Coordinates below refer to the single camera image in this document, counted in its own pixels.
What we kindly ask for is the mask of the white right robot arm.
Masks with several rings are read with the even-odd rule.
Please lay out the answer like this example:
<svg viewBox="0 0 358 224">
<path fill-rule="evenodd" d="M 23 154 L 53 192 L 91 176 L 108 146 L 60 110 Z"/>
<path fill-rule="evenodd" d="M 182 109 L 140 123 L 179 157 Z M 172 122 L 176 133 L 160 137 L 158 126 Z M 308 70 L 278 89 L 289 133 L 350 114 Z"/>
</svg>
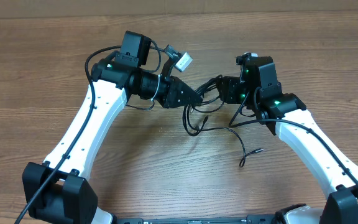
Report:
<svg viewBox="0 0 358 224">
<path fill-rule="evenodd" d="M 245 53 L 236 58 L 238 77 L 223 77 L 218 91 L 223 102 L 253 113 L 250 120 L 229 127 L 260 123 L 286 143 L 312 173 L 325 196 L 323 208 L 304 203 L 273 215 L 249 215 L 256 223 L 358 223 L 358 165 L 319 128 L 306 105 L 293 93 L 283 93 L 272 57 Z"/>
</svg>

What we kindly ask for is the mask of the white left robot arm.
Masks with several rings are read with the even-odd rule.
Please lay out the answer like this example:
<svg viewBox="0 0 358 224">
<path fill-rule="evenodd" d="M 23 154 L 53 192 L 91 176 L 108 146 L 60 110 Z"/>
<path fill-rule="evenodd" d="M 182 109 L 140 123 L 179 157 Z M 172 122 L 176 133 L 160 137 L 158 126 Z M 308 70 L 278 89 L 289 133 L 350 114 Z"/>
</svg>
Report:
<svg viewBox="0 0 358 224">
<path fill-rule="evenodd" d="M 88 91 L 57 146 L 43 163 L 30 162 L 22 173 L 23 215 L 48 223 L 117 223 L 98 205 L 89 180 L 94 160 L 112 122 L 132 95 L 178 108 L 201 102 L 185 82 L 172 75 L 192 62 L 186 52 L 158 48 L 142 34 L 127 31 L 122 44 L 107 47 L 99 62 L 85 62 Z"/>
</svg>

